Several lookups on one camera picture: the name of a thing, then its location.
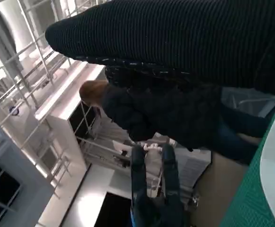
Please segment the black gloved right hand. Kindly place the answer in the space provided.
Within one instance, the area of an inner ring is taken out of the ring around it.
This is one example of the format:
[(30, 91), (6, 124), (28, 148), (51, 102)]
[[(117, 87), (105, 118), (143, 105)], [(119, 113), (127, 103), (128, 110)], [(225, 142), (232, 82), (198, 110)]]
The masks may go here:
[(111, 0), (45, 38), (75, 60), (275, 96), (275, 0)]

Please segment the black left hand blue tape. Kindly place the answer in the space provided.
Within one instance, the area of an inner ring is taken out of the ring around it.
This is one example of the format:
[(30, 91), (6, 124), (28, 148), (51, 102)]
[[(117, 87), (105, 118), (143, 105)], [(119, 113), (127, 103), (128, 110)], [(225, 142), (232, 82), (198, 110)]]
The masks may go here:
[(145, 151), (134, 146), (131, 156), (131, 218), (134, 227), (185, 227), (184, 206), (180, 199), (178, 166), (174, 148), (162, 147), (162, 168), (165, 184), (164, 196), (147, 195)]

